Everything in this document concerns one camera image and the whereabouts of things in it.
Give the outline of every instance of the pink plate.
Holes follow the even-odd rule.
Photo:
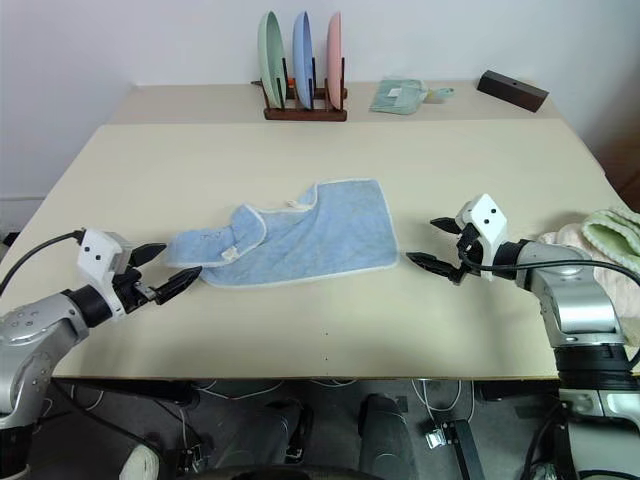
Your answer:
[[[342,19],[340,12],[331,17],[329,33],[327,34],[327,81],[329,82],[329,100],[331,104],[340,108],[340,77],[342,77]]]

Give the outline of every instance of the table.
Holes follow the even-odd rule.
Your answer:
[[[251,86],[137,89],[52,189],[0,274],[35,244],[78,227],[166,242],[226,225],[244,202],[281,207],[327,179],[378,179],[400,250],[447,261],[455,239],[428,221],[455,215],[478,193],[501,206],[512,240],[621,204],[550,100],[532,114],[470,83],[446,85],[456,97],[412,117],[369,113],[375,85],[348,85],[346,123],[266,122]],[[73,242],[39,254],[0,309],[81,286],[76,254]],[[156,261],[143,272],[153,285],[173,270]],[[552,378],[538,312],[533,295],[510,282],[468,278],[454,287],[404,258],[390,270],[286,287],[198,282],[162,307],[96,328],[55,374]]]

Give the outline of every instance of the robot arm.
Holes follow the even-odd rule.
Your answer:
[[[0,318],[0,479],[21,478],[33,426],[57,363],[109,318],[119,319],[142,305],[165,303],[198,278],[190,268],[153,288],[136,269],[155,258],[164,244],[133,248],[113,233],[81,235],[78,267],[88,285],[65,290]]]
[[[556,455],[563,478],[593,470],[640,475],[640,392],[611,299],[594,279],[593,266],[529,267],[539,262],[580,263],[590,257],[566,246],[508,242],[506,218],[486,194],[467,203],[455,219],[431,223],[460,235],[461,264],[455,267],[432,255],[408,253],[414,263],[455,284],[468,273],[513,280],[540,301],[565,407],[566,421],[557,432],[564,440],[556,442],[565,449]],[[614,444],[615,448],[601,448]]]

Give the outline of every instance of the white wall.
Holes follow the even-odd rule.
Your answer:
[[[22,223],[25,206],[1,199],[45,195],[131,84],[257,78],[257,25],[269,8],[286,44],[308,9],[319,65],[328,19],[341,10],[350,80],[467,79],[487,68],[533,79],[595,149],[640,109],[628,96],[640,85],[637,0],[1,2],[5,222]]]

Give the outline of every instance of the green plate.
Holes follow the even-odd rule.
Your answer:
[[[284,47],[282,35],[275,13],[268,12],[260,21],[258,29],[258,56],[260,58],[260,76],[262,85],[271,106],[282,108],[278,95],[278,78],[282,87],[282,98],[287,96],[287,79],[284,78],[282,59]]]

